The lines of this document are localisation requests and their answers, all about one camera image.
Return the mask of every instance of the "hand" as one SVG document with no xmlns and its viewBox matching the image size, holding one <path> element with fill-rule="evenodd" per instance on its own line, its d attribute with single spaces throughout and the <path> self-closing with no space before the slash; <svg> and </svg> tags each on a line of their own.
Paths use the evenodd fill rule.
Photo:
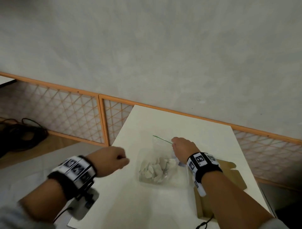
<svg viewBox="0 0 302 229">
<path fill-rule="evenodd" d="M 172 138 L 172 142 L 175 156 L 183 164 L 187 164 L 188 158 L 192 154 L 200 152 L 194 142 L 191 142 L 183 137 L 174 137 Z"/>
<path fill-rule="evenodd" d="M 114 146 L 97 150 L 86 157 L 96 167 L 97 177 L 108 176 L 116 170 L 124 168 L 130 161 L 126 158 L 123 148 Z"/>
</svg>

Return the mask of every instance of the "wrist-mounted device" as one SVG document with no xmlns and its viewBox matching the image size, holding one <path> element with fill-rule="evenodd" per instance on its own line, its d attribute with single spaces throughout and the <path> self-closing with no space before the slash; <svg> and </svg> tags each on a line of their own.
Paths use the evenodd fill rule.
<svg viewBox="0 0 302 229">
<path fill-rule="evenodd" d="M 86 196 L 93 185 L 97 170 L 84 156 L 73 156 L 54 168 L 47 177 L 56 180 L 62 187 L 67 200 Z"/>
<path fill-rule="evenodd" d="M 218 161 L 208 153 L 197 152 L 192 154 L 187 161 L 187 166 L 193 173 L 193 181 L 200 196 L 205 196 L 206 192 L 201 185 L 201 179 L 205 173 L 212 171 L 222 172 Z"/>
</svg>

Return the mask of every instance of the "sleeve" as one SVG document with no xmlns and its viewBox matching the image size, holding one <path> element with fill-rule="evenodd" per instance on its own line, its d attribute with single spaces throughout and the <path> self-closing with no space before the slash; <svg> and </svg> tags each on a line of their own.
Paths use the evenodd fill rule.
<svg viewBox="0 0 302 229">
<path fill-rule="evenodd" d="M 259 227 L 259 229 L 289 229 L 281 220 L 273 218 Z"/>
<path fill-rule="evenodd" d="M 32 220 L 19 203 L 0 208 L 1 229 L 55 229 L 53 224 Z"/>
</svg>

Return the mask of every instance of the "concrete wall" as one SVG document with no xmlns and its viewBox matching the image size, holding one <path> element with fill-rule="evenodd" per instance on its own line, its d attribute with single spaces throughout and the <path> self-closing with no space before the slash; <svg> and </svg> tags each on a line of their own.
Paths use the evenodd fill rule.
<svg viewBox="0 0 302 229">
<path fill-rule="evenodd" d="M 0 71 L 302 138 L 300 0 L 0 6 Z"/>
</svg>

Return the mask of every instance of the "open cardboard box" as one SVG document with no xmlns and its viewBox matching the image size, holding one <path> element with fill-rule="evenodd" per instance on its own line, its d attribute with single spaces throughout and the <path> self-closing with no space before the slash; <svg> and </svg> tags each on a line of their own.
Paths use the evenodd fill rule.
<svg viewBox="0 0 302 229">
<path fill-rule="evenodd" d="M 222 161 L 222 160 L 217 160 L 217 161 L 219 162 L 220 168 L 227 178 L 229 178 L 240 189 L 245 190 L 247 188 L 242 176 L 240 175 L 240 172 L 238 170 L 234 170 L 234 168 L 236 168 L 235 163 L 229 161 Z M 199 219 L 205 219 L 205 220 L 211 218 L 213 212 L 211 210 L 210 203 L 207 196 L 201 197 L 196 187 L 194 187 L 194 194 L 195 194 L 197 217 Z"/>
</svg>

